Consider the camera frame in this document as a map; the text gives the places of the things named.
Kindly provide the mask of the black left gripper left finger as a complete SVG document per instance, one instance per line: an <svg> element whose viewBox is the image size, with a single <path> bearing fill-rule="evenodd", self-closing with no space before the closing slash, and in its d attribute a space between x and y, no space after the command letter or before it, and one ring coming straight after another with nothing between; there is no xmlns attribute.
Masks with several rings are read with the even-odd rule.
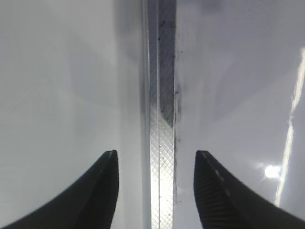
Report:
<svg viewBox="0 0 305 229"><path fill-rule="evenodd" d="M118 154L107 151L66 190L6 228L109 229L118 192Z"/></svg>

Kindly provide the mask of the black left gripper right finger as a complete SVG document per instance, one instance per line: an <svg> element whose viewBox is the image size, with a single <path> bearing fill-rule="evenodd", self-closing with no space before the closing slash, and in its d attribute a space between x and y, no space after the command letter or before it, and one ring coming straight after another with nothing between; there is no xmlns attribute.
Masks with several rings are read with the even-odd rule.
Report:
<svg viewBox="0 0 305 229"><path fill-rule="evenodd" d="M233 176L208 151L196 152L196 207L204 229L303 229L304 220L276 207Z"/></svg>

